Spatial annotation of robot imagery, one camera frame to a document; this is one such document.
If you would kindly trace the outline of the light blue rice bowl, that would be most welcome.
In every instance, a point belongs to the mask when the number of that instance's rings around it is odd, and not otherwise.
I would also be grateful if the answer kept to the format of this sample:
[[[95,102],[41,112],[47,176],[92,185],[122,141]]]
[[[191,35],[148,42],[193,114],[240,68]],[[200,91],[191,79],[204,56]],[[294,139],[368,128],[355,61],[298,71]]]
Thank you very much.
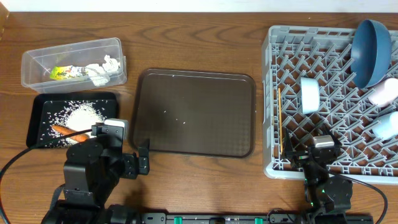
[[[320,107],[319,84],[315,79],[302,77],[300,79],[302,113],[310,114]]]

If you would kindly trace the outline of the light blue cup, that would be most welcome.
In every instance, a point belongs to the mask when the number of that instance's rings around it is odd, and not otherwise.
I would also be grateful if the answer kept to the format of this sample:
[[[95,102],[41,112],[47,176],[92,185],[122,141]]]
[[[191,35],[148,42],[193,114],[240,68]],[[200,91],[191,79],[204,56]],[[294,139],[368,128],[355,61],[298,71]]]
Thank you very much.
[[[397,112],[391,112],[381,117],[376,118],[372,128],[374,135],[377,138],[388,140],[397,135]]]

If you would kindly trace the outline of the white tissue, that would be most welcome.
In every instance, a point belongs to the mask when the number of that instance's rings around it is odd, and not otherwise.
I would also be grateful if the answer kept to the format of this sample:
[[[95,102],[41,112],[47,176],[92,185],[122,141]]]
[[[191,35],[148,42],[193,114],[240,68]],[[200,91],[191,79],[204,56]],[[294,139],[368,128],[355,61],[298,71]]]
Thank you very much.
[[[105,86],[110,81],[110,73],[117,72],[120,63],[109,55],[104,56],[105,63],[89,64],[85,67],[85,72],[93,82],[94,86]]]

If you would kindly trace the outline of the pink white cup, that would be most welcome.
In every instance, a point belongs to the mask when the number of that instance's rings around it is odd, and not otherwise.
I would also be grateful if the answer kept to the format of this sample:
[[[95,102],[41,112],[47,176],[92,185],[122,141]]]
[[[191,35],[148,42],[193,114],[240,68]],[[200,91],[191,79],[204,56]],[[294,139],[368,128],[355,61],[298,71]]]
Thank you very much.
[[[397,98],[397,79],[388,78],[374,87],[369,96],[369,101],[378,106],[387,106]]]

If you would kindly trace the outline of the yellow green snack wrapper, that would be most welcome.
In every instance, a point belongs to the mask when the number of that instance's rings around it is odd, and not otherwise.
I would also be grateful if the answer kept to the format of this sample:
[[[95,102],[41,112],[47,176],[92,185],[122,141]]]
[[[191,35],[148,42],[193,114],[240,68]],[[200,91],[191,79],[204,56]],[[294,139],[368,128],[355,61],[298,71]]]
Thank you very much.
[[[76,67],[73,65],[54,67],[50,73],[50,78],[53,80],[67,80],[84,76],[87,76],[85,67]]]

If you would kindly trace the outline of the large blue plate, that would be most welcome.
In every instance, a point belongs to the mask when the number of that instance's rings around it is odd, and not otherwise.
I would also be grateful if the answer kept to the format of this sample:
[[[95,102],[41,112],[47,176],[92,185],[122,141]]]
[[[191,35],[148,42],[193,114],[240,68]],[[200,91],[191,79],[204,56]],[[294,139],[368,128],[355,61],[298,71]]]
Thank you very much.
[[[351,48],[351,71],[354,84],[369,88],[386,75],[391,62],[392,40],[387,27],[381,22],[363,20],[354,34]]]

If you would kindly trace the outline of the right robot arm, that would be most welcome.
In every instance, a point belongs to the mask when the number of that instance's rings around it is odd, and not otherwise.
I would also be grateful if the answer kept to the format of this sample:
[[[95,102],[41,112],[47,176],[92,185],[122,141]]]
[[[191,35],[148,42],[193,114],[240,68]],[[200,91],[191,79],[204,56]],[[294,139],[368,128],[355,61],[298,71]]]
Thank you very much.
[[[312,137],[311,145],[296,151],[289,130],[284,129],[282,158],[289,160],[293,168],[303,169],[305,199],[312,204],[302,217],[306,223],[343,221],[345,211],[351,208],[352,181],[336,175],[331,177],[326,169],[337,159],[340,149],[341,142],[323,128],[321,136]]]

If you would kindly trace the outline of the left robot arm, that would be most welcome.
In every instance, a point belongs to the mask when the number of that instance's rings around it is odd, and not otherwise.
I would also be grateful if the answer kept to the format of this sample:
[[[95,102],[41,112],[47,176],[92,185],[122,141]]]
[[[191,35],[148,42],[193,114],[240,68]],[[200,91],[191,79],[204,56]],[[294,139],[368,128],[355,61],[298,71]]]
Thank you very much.
[[[42,223],[141,223],[141,215],[124,205],[105,207],[120,179],[147,175],[150,141],[145,140],[139,153],[124,154],[123,141],[97,137],[70,147],[63,167],[65,184],[55,195]]]

